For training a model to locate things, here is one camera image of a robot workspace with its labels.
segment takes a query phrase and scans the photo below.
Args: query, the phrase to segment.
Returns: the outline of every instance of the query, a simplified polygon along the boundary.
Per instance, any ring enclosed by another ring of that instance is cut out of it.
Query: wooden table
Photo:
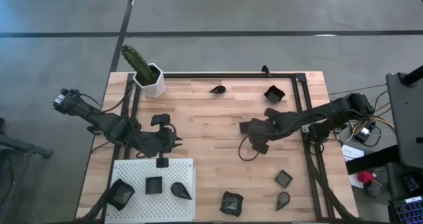
[[[320,71],[305,72],[313,106],[328,103],[328,93]],[[103,108],[116,104],[125,90],[127,73],[111,73],[104,97]],[[215,95],[209,91],[224,85],[227,92]],[[286,96],[278,104],[270,104],[263,93],[271,85],[282,89]],[[314,221],[315,212],[311,198],[309,176],[305,163],[300,132],[273,141],[266,155],[254,161],[238,158],[237,149],[243,136],[239,122],[251,118],[265,118],[267,107],[280,112],[296,111],[292,83],[289,79],[166,79],[166,92],[159,98],[141,95],[137,119],[143,131],[157,131],[149,123],[154,114],[168,113],[183,138],[169,158],[194,158],[196,165],[196,218],[195,221]],[[120,107],[113,112],[119,114]],[[97,137],[93,147],[104,143]],[[84,215],[106,188],[113,146],[96,150],[90,157],[77,217]],[[135,150],[131,159],[135,159]],[[241,155],[251,157],[255,151],[245,142]],[[356,203],[348,178],[344,157],[339,143],[325,143],[323,153],[330,188],[350,213],[358,216]],[[284,169],[293,181],[287,189],[279,186],[274,178]],[[224,191],[244,197],[243,212],[236,218],[220,212]],[[276,211],[276,198],[286,191],[291,202]],[[323,193],[319,199],[325,212]]]

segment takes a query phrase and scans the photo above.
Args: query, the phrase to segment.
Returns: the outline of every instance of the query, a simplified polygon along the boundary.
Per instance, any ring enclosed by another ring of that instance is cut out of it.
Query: gray floor
[[[118,32],[127,1],[0,0],[0,32]],[[421,0],[134,0],[128,31],[423,30],[422,9]],[[11,223],[73,218],[93,136],[87,123],[56,112],[52,101],[63,87],[101,100],[116,42],[0,38],[5,131],[55,150],[49,161],[33,160]],[[387,73],[407,72],[423,61],[423,36],[126,38],[124,43],[165,71],[257,71],[264,64],[279,71],[324,71],[330,93],[382,84]],[[117,70],[130,68],[121,59]],[[374,102],[383,90],[362,93]],[[367,150],[394,143],[386,138]],[[385,201],[372,204],[360,190],[354,193],[362,217],[386,221]]]

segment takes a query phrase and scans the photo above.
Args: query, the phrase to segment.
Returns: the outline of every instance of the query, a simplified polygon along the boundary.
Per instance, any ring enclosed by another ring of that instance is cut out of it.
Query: white perforated board
[[[161,194],[145,194],[145,179],[162,177]],[[105,223],[193,221],[195,218],[195,169],[193,159],[169,159],[168,168],[156,168],[155,159],[114,161],[111,184],[121,178],[135,189],[122,211],[107,206]],[[192,200],[175,197],[174,182],[184,184]]]

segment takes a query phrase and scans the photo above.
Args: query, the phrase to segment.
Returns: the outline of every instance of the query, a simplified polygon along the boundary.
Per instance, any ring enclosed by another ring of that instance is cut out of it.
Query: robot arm
[[[333,102],[304,112],[278,112],[267,108],[265,121],[253,118],[248,125],[248,137],[252,148],[262,154],[268,150],[267,141],[275,141],[291,135],[302,126],[309,125],[311,141],[329,136],[330,130],[349,120],[361,120],[373,114],[373,107],[362,94],[349,94]],[[315,123],[327,118],[322,123]]]
[[[151,125],[159,125],[157,132],[140,131],[141,124],[136,119],[118,116],[114,113],[105,113],[86,103],[78,90],[62,89],[54,100],[53,107],[62,114],[79,116],[98,130],[103,131],[107,140],[123,147],[134,148],[151,158],[160,153],[170,153],[179,145],[168,114],[155,115]]]

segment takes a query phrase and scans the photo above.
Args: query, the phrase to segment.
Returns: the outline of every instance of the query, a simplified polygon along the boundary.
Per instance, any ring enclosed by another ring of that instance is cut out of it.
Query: green plant
[[[121,53],[125,60],[137,72],[136,79],[143,86],[152,85],[156,83],[159,78],[159,71],[152,69],[142,56],[133,47],[124,45],[122,46]]]

